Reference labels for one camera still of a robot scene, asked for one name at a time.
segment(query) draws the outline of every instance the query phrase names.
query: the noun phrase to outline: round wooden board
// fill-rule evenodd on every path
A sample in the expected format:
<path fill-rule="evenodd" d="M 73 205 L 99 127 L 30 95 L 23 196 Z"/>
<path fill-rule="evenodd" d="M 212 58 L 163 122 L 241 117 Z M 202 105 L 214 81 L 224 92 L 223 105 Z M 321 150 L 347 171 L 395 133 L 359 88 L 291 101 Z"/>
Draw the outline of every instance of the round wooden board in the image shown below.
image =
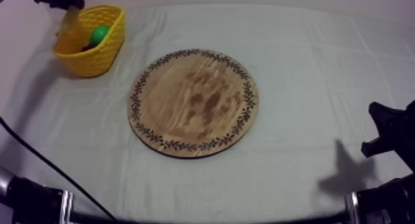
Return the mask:
<path fill-rule="evenodd" d="M 128 120 L 145 145 L 195 158 L 227 149 L 248 131 L 258 91 L 231 57 L 189 49 L 151 63 L 133 83 L 127 103 Z"/>

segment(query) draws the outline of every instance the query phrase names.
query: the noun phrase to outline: white cloth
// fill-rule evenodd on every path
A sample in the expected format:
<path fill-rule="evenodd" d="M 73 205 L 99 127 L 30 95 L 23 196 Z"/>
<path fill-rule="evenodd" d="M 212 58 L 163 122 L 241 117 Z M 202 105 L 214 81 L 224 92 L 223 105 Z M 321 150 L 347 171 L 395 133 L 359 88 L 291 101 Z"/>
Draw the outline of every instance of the white cloth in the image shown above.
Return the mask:
<path fill-rule="evenodd" d="M 190 5 L 126 11 L 125 42 L 106 74 L 79 79 L 51 54 L 51 30 L 21 74 L 4 118 L 118 217 L 286 220 L 343 208 L 343 196 L 409 169 L 390 152 L 365 159 L 377 136 L 370 102 L 415 99 L 415 31 L 288 7 Z M 162 156 L 134 135 L 126 99 L 154 59 L 187 48 L 223 52 L 259 90 L 247 134 L 205 159 Z M 0 164 L 76 190 L 3 130 Z M 75 208 L 96 212 L 77 194 Z"/>

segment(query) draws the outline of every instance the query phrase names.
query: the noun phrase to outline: green egg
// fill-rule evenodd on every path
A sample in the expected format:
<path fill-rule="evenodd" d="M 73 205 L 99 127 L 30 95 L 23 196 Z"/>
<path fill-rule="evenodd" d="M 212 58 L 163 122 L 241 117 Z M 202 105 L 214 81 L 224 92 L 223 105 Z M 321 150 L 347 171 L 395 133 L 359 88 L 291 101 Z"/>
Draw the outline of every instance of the green egg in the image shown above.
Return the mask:
<path fill-rule="evenodd" d="M 90 38 L 90 45 L 99 45 L 100 42 L 105 38 L 109 31 L 107 26 L 98 26 L 94 28 Z"/>

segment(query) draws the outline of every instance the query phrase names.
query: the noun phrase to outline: green toy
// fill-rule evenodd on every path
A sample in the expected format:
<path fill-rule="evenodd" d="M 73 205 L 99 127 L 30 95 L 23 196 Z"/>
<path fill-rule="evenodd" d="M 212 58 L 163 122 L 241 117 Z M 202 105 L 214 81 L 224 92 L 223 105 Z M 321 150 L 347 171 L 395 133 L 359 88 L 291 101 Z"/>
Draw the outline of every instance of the green toy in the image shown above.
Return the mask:
<path fill-rule="evenodd" d="M 94 28 L 91 34 L 90 43 L 88 45 L 99 45 L 109 31 L 107 26 L 98 26 Z"/>

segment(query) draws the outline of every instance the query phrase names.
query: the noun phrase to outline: yellow basket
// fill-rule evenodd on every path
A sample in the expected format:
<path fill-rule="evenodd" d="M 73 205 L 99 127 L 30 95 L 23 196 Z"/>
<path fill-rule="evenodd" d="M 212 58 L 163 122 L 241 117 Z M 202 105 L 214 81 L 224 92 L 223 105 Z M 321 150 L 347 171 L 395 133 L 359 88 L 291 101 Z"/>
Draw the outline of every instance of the yellow basket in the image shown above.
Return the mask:
<path fill-rule="evenodd" d="M 105 73 L 124 41 L 124 17 L 124 11 L 116 6 L 96 6 L 80 12 L 77 25 L 60 35 L 53 53 L 81 77 Z M 108 34 L 98 46 L 81 52 L 93 29 L 100 25 L 110 27 Z"/>

